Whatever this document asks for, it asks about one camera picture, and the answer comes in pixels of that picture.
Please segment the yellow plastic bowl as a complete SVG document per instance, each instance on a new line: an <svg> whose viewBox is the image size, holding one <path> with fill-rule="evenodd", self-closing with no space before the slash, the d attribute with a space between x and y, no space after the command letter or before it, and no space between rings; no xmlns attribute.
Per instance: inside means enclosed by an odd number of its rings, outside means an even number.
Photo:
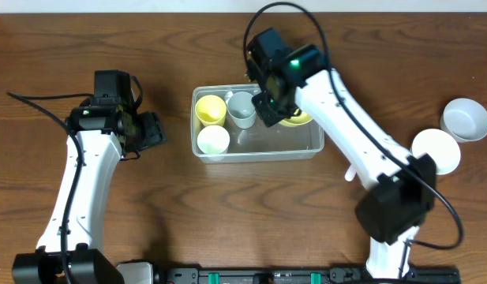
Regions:
<svg viewBox="0 0 487 284"><path fill-rule="evenodd" d="M297 127L301 125L306 125L310 123L313 118L302 110L297 110L293 116L290 118L284 118L282 121L279 122L280 125L286 127Z"/></svg>

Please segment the grey plastic cup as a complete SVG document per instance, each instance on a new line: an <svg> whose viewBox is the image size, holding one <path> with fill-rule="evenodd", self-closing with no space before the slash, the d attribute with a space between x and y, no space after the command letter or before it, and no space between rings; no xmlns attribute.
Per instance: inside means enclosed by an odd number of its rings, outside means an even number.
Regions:
<svg viewBox="0 0 487 284"><path fill-rule="evenodd" d="M252 98L248 92L228 92L224 96L228 114L241 129L248 129L255 123L257 113Z"/></svg>

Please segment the clear plastic container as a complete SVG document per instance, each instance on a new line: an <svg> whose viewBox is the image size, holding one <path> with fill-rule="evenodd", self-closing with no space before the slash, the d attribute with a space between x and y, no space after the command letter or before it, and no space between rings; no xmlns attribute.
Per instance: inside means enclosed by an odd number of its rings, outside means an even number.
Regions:
<svg viewBox="0 0 487 284"><path fill-rule="evenodd" d="M192 151L203 163L253 163L281 160L311 159L324 148L324 130L314 121L297 127L280 124L268 128L257 118L248 129L237 127L233 119L226 117L224 128L229 133L227 152L220 155L205 154L197 145L197 137L203 125L195 114L196 102L206 95L225 99L237 92L260 93L257 84L229 84L202 86L193 90L191 105Z"/></svg>

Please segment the yellow plastic cup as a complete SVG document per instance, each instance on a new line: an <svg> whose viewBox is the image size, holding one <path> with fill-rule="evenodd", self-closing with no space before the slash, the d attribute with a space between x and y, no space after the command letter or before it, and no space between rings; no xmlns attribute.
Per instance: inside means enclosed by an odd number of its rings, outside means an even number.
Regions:
<svg viewBox="0 0 487 284"><path fill-rule="evenodd" d="M227 105L217 95L205 95L197 100L195 114L203 126L223 126L226 119Z"/></svg>

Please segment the white plastic cup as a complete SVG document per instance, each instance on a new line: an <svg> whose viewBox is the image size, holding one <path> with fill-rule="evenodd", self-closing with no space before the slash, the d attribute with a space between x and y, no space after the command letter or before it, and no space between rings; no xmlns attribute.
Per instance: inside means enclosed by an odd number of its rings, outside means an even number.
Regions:
<svg viewBox="0 0 487 284"><path fill-rule="evenodd" d="M205 154L226 153L230 144L230 134L219 125L204 127L197 136L197 146Z"/></svg>

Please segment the white plastic bowl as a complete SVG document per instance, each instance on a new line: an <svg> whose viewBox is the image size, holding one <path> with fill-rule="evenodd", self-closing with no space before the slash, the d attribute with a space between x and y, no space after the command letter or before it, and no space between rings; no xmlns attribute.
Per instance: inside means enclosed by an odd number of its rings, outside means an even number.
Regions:
<svg viewBox="0 0 487 284"><path fill-rule="evenodd" d="M411 153L418 158L428 154L438 175L450 174L460 164L461 151L455 139L440 129L422 130L412 141Z"/></svg>

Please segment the grey plastic bowl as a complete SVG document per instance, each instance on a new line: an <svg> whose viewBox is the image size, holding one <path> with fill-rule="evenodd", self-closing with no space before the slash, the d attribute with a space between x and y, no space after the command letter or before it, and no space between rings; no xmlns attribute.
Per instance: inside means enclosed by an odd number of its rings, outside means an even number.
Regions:
<svg viewBox="0 0 487 284"><path fill-rule="evenodd" d="M440 116L440 128L459 143L481 140L487 136L487 110L472 99L453 99Z"/></svg>

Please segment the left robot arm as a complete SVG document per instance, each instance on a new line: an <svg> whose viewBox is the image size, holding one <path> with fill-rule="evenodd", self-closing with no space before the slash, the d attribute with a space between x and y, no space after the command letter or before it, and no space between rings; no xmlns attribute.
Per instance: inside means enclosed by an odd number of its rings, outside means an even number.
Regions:
<svg viewBox="0 0 487 284"><path fill-rule="evenodd" d="M13 263L16 283L156 283L145 260L113 265L103 254L103 222L114 170L126 154L165 141L157 114L121 106L79 106L66 127L68 155L58 198L36 250Z"/></svg>

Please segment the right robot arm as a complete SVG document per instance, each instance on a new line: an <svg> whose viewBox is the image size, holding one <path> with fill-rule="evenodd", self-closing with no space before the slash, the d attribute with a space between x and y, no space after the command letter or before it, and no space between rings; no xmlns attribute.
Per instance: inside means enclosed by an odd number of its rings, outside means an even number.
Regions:
<svg viewBox="0 0 487 284"><path fill-rule="evenodd" d="M328 56L314 45L283 43L245 47L248 76L261 93L253 98L266 126L305 112L345 155L366 195L355 214L370 236L365 269L372 278L404 278L408 248L434 206L436 164L412 156L359 106Z"/></svg>

